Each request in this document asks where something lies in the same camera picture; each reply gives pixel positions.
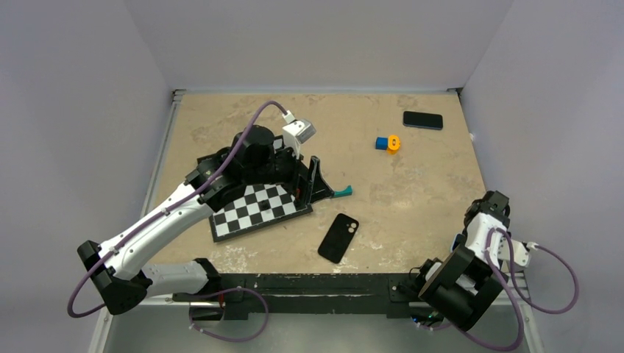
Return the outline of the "black phone case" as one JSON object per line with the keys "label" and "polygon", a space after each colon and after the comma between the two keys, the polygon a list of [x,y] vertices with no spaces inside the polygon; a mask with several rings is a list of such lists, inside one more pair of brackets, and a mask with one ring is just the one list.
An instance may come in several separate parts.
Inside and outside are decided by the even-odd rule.
{"label": "black phone case", "polygon": [[339,264],[359,228],[359,221],[339,213],[317,249],[319,256]]}

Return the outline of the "blue smartphone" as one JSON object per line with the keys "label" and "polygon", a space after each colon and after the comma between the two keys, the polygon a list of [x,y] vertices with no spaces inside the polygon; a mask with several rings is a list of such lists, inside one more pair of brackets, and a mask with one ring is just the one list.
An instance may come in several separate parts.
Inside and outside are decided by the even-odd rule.
{"label": "blue smartphone", "polygon": [[404,111],[403,125],[420,129],[442,130],[444,122],[440,114]]}

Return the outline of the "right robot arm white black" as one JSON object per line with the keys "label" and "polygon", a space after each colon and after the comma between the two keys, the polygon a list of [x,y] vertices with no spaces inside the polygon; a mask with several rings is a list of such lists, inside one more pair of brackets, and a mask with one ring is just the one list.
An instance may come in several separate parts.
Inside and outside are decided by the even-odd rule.
{"label": "right robot arm white black", "polygon": [[427,260],[413,280],[415,294],[462,331],[470,330],[503,290],[489,263],[500,267],[500,239],[487,240],[491,229],[508,229],[509,198],[489,190],[464,214],[446,260]]}

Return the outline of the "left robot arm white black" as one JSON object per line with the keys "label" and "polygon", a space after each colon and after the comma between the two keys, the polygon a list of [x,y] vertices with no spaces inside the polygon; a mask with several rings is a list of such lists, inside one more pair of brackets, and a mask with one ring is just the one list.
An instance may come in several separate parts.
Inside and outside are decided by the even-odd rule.
{"label": "left robot arm white black", "polygon": [[109,313],[126,313],[152,296],[186,293],[209,301],[219,293],[221,277],[205,258],[158,266],[152,257],[193,225],[233,204],[246,189],[279,185],[297,204],[327,190],[319,158],[302,161],[301,145],[315,134],[305,120],[286,124],[280,136],[258,125],[239,132],[229,147],[208,155],[158,207],[103,243],[88,240],[77,250]]}

